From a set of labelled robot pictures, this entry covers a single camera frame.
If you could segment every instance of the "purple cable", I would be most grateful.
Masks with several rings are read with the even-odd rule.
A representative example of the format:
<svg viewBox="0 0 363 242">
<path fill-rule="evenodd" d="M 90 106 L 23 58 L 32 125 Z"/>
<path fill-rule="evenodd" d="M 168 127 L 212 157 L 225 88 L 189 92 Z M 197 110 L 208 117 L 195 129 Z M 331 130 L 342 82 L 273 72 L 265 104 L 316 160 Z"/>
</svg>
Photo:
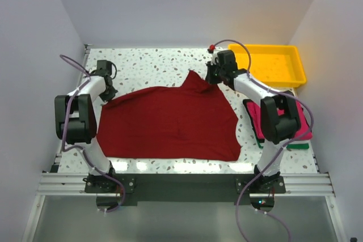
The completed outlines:
<svg viewBox="0 0 363 242">
<path fill-rule="evenodd" d="M 120 206 L 122 206 L 122 204 L 125 202 L 126 190 L 125 190 L 124 185 L 123 185 L 123 184 L 122 184 L 119 180 L 116 180 L 115 178 L 113 178 L 113 177 L 109 176 L 107 173 L 105 173 L 105 172 L 103 172 L 103 171 L 99 170 L 98 168 L 96 168 L 96 167 L 95 167 L 95 166 L 91 163 L 91 161 L 89 160 L 89 158 L 88 158 L 88 156 L 87 156 L 87 154 L 86 154 L 86 151 L 85 151 L 85 148 L 84 148 L 84 147 L 82 147 L 82 146 L 80 146 L 80 145 L 74 145 L 74 146 L 69 147 L 69 148 L 67 149 L 67 151 L 72 150 L 72 149 L 74 149 L 74 148 L 77 148 L 77 149 L 82 150 L 82 152 L 80 152 L 80 153 L 83 155 L 83 157 L 84 157 L 85 161 L 87 162 L 87 164 L 88 164 L 91 168 L 94 168 L 94 170 L 96 170 L 96 171 L 97 171 L 98 173 L 100 173 L 102 176 L 104 176 L 105 178 L 107 178 L 107 179 L 109 179 L 109 180 L 111 180 L 111 181 L 115 182 L 117 185 L 119 185 L 119 186 L 120 186 L 120 188 L 122 189 L 122 192 L 123 192 L 123 198 L 121 199 L 121 201 L 117 203 L 117 206 L 115 206 L 115 207 L 113 207 L 113 208 L 104 209 L 103 211 L 104 211 L 105 213 L 110 213 L 110 212 L 113 212 L 113 211 L 117 210 L 117 209 L 118 209 Z"/>
<path fill-rule="evenodd" d="M 65 117 L 65 121 L 64 121 L 64 128 L 63 128 L 63 135 L 62 135 L 62 146 L 61 146 L 61 151 L 63 152 L 67 152 L 70 151 L 74 148 L 78 148 L 80 150 L 82 150 L 82 155 L 85 159 L 85 161 L 87 162 L 87 164 L 91 167 L 94 168 L 94 170 L 96 170 L 99 174 L 101 174 L 102 176 L 104 176 L 105 178 L 115 182 L 117 185 L 120 186 L 120 188 L 123 190 L 123 198 L 121 200 L 121 202 L 119 202 L 117 204 L 117 206 L 110 208 L 110 209 L 104 209 L 104 212 L 106 213 L 110 213 L 112 211 L 117 210 L 125 201 L 125 196 L 126 196 L 126 191 L 125 191 L 125 187 L 124 185 L 116 180 L 115 178 L 109 176 L 108 174 L 102 172 L 101 170 L 99 170 L 98 168 L 96 168 L 91 161 L 89 160 L 85 148 L 80 146 L 80 145 L 73 145 L 70 146 L 68 148 L 65 148 L 66 145 L 66 138 L 67 138 L 67 131 L 68 131 L 68 123 L 69 123 L 69 116 L 70 116 L 70 108 L 72 105 L 72 101 L 74 100 L 74 98 L 78 95 L 78 93 L 80 92 L 80 90 L 82 90 L 91 80 L 91 75 L 88 73 L 88 71 L 79 63 L 77 63 L 75 60 L 69 58 L 68 56 L 65 55 L 60 55 L 61 59 L 64 60 L 66 63 L 72 65 L 74 68 L 76 68 L 77 70 L 79 70 L 80 72 L 84 73 L 87 76 L 87 79 L 74 91 L 73 95 L 70 97 L 68 104 L 67 104 L 67 109 L 66 109 L 66 117 Z"/>
<path fill-rule="evenodd" d="M 238 45 L 240 45 L 241 47 L 243 47 L 245 49 L 245 51 L 247 52 L 247 55 L 248 55 L 248 68 L 247 68 L 247 76 L 248 78 L 254 83 L 256 84 L 257 86 L 261 87 L 262 89 L 272 93 L 272 94 L 275 94 L 275 95 L 282 95 L 282 96 L 286 96 L 286 97 L 290 97 L 294 100 L 296 100 L 297 102 L 299 102 L 306 110 L 307 112 L 309 113 L 309 116 L 310 116 L 310 127 L 306 130 L 306 132 L 304 132 L 303 134 L 301 134 L 299 137 L 295 137 L 293 139 L 290 139 L 288 140 L 285 144 L 283 144 L 280 149 L 278 150 L 278 152 L 276 153 L 276 155 L 272 158 L 272 160 L 266 165 L 266 167 L 264 169 L 262 169 L 262 171 L 260 171 L 259 174 L 257 174 L 251 181 L 249 181 L 242 189 L 241 193 L 239 194 L 238 196 L 238 199 L 237 199 L 237 202 L 236 202 L 236 210 L 235 210 L 235 216 L 236 216 L 236 221 L 237 221 L 237 227 L 239 229 L 239 232 L 241 233 L 241 235 L 243 236 L 243 238 L 246 240 L 246 242 L 251 242 L 248 237 L 246 236 L 246 234 L 244 233 L 244 231 L 242 230 L 242 227 L 240 226 L 240 219 L 239 219 L 239 213 L 238 213 L 238 209 L 239 209 L 239 203 L 242 199 L 242 195 L 243 193 L 247 190 L 248 187 L 251 186 L 251 184 L 253 184 L 260 176 L 262 176 L 262 174 L 273 164 L 273 162 L 280 156 L 280 154 L 282 153 L 282 151 L 284 150 L 284 148 L 296 141 L 296 140 L 299 140 L 300 138 L 304 137 L 306 134 L 308 134 L 309 132 L 311 132 L 311 129 L 313 128 L 314 126 L 314 117 L 313 117 L 313 113 L 311 112 L 310 108 L 305 104 L 303 103 L 300 99 L 298 99 L 297 97 L 293 96 L 293 95 L 290 95 L 290 94 L 286 94 L 286 93 L 283 93 L 283 92 L 277 92 L 277 91 L 274 91 L 274 90 L 270 90 L 268 87 L 262 85 L 261 83 L 259 83 L 254 77 L 251 76 L 250 74 L 250 69 L 251 69 L 251 65 L 252 65 L 252 58 L 251 58 L 251 53 L 250 51 L 247 49 L 247 47 L 240 43 L 239 41 L 236 41 L 236 40 L 232 40 L 232 39 L 224 39 L 224 40 L 221 40 L 217 43 L 214 44 L 214 46 L 217 46 L 218 44 L 220 43 L 223 43 L 223 42 L 232 42 L 232 43 L 236 43 Z M 286 231 L 288 232 L 288 241 L 291 242 L 292 240 L 292 236 L 291 236 L 291 231 L 289 229 L 289 227 L 281 220 L 279 219 L 277 216 L 275 215 L 272 215 L 270 213 L 266 213 L 268 216 L 270 216 L 271 218 L 277 220 L 278 222 L 280 222 L 284 228 L 286 229 Z"/>
</svg>

